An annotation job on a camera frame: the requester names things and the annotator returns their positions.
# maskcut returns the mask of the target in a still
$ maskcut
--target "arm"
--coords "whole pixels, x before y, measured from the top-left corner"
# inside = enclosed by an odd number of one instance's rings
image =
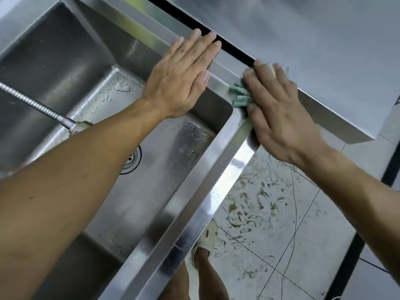
[[[341,209],[400,283],[400,195],[322,139],[282,68],[258,60],[244,80],[257,105],[248,107],[260,143],[275,158],[298,166]]]
[[[165,118],[195,105],[220,49],[215,33],[200,35],[171,46],[131,106],[0,181],[2,297],[30,298],[96,214],[132,151]]]

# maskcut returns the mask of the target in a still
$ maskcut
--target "hand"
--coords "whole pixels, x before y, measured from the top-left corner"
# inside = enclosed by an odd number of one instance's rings
[[[260,60],[243,79],[256,104],[247,107],[258,141],[276,159],[303,169],[330,150],[310,115],[299,102],[297,85],[278,63],[274,71]]]
[[[207,67],[221,48],[221,41],[213,43],[216,37],[215,32],[202,37],[195,29],[189,39],[178,38],[154,66],[142,99],[152,102],[164,118],[177,118],[191,110],[206,90]]]

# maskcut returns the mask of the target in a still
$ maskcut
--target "left hand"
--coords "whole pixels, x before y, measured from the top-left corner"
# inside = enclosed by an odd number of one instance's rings
[[[158,108],[164,118],[177,118],[188,112],[206,90],[211,64],[221,48],[221,41],[213,43],[215,32],[201,36],[195,29],[190,38],[178,38],[154,66],[147,80],[142,99]]]

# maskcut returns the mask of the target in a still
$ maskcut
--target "wire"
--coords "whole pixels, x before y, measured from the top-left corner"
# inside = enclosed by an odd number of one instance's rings
[[[282,300],[282,297],[283,297],[283,279],[285,278],[286,271],[287,271],[287,269],[289,268],[289,263],[290,263],[290,261],[292,260],[293,253],[294,253],[294,245],[295,245],[295,241],[296,241],[295,238],[296,238],[296,232],[297,232],[297,205],[296,205],[296,196],[295,196],[295,194],[294,194],[294,181],[293,181],[293,170],[292,170],[292,168],[290,168],[290,173],[291,173],[291,175],[292,175],[294,212],[295,212],[295,217],[296,217],[296,218],[295,218],[295,221],[294,221],[293,249],[292,249],[292,253],[290,254],[290,258],[289,258],[288,264],[286,265],[286,269],[285,269],[285,271],[283,272],[282,280],[281,280],[281,283],[280,283],[280,300]]]

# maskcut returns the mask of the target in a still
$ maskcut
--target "metal hose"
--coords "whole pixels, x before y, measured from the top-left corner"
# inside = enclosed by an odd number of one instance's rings
[[[74,126],[74,124],[76,123],[74,120],[66,118],[63,115],[60,115],[58,112],[52,110],[51,108],[48,108],[46,105],[43,105],[39,101],[36,101],[32,98],[29,98],[28,96],[20,93],[18,90],[15,90],[10,86],[5,85],[3,82],[0,82],[0,88],[5,92],[8,92],[9,94],[13,95],[17,99],[21,100],[25,104],[32,106],[34,109],[40,111],[42,114],[47,115],[48,117],[56,120],[67,129],[71,129],[71,127]]]

